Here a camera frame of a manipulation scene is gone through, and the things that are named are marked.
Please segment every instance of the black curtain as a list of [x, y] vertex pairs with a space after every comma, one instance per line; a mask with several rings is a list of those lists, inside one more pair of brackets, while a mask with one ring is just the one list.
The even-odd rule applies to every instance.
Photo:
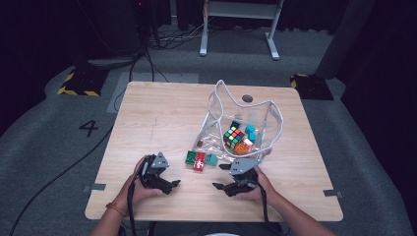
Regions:
[[417, 232], [417, 2], [376, 2], [338, 73], [342, 97]]
[[[233, 2], [277, 3], [277, 0], [228, 0]], [[349, 0], [285, 0], [277, 28], [279, 30], [328, 30], [335, 33], [343, 17]], [[204, 0], [177, 0], [178, 26], [186, 30], [190, 25], [198, 27], [203, 23]], [[215, 26], [244, 29], [270, 27], [271, 22], [257, 19], [215, 18], [210, 22]]]

